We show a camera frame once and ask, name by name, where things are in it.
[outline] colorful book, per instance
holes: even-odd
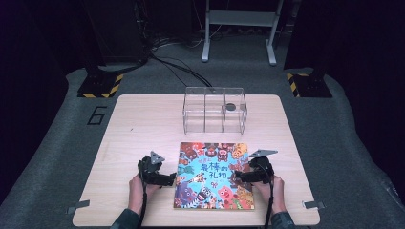
[[[252,187],[235,171],[250,171],[246,144],[182,142],[174,208],[254,209]]]

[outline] white metal frame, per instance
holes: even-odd
[[[208,62],[210,32],[209,25],[240,25],[271,27],[270,37],[266,39],[268,62],[271,66],[277,64],[273,50],[274,35],[280,18],[281,7],[284,0],[279,0],[276,12],[257,11],[231,11],[231,10],[210,10],[209,0],[206,0],[205,9],[205,41],[202,50],[202,62]]]

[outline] wooden tabletop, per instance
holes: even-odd
[[[250,153],[277,150],[267,156],[275,175],[285,181],[286,206],[296,225],[319,223],[312,192],[299,157],[280,98],[270,94],[247,94],[247,121],[240,133],[187,133],[182,126],[181,94],[125,94],[117,105],[101,141],[81,200],[88,207],[75,211],[75,226],[109,226],[128,205],[129,180],[138,173],[138,162],[153,150],[165,158],[160,173],[177,172],[179,147],[184,142],[243,142]],[[259,226],[266,208],[253,188],[254,210],[174,209],[175,189],[163,187],[149,199],[143,226]]]

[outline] clear acrylic box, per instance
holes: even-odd
[[[244,133],[247,106],[243,88],[187,87],[184,133]]]

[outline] yellow and black hazard tape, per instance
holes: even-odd
[[[107,94],[77,94],[77,97],[88,97],[88,98],[97,98],[97,97],[113,97],[119,87],[119,84],[121,83],[122,78],[124,77],[123,74],[119,75],[116,79],[116,82],[114,83],[113,88],[111,89],[111,91]]]
[[[288,73],[287,74],[287,79],[289,82],[289,86],[291,87],[292,93],[294,94],[294,97],[301,97],[300,92],[298,92],[297,85],[295,84],[294,81],[294,76],[299,75],[299,76],[309,76],[308,74],[305,73]]]

